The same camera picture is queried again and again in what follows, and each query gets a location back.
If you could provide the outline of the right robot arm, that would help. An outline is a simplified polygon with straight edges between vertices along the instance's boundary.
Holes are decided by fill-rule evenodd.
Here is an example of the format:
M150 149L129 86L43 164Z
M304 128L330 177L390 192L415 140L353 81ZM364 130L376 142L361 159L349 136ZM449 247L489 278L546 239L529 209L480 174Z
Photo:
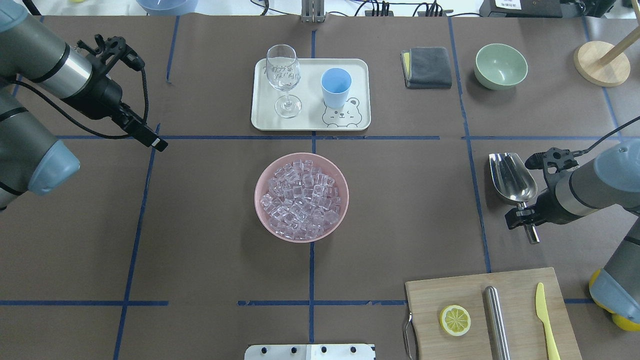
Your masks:
M534 203L515 205L505 214L505 223L510 229L570 224L610 208L635 217L609 260L590 277L588 289L618 328L638 332L640 144L638 139L622 141L579 164L578 157L585 153L553 146L531 155L523 167L542 170L545 189Z

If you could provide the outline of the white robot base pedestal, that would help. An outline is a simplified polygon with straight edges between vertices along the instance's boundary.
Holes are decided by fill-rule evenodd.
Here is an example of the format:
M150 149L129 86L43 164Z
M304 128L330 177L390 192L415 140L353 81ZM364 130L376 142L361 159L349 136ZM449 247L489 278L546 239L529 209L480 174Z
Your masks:
M245 360L375 360L375 346L366 343L255 344Z

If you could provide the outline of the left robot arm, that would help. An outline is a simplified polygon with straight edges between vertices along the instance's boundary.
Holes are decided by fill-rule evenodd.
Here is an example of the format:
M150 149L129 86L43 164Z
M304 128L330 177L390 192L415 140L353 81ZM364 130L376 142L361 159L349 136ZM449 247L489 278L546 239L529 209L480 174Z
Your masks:
M124 37L96 34L95 47L75 47L39 19L29 0L1 2L1 210L30 192L45 196L80 170L66 144L9 90L23 87L78 128L102 139L133 138L163 151L167 143L147 125L146 64ZM144 114L122 100L110 77L121 62L142 79Z

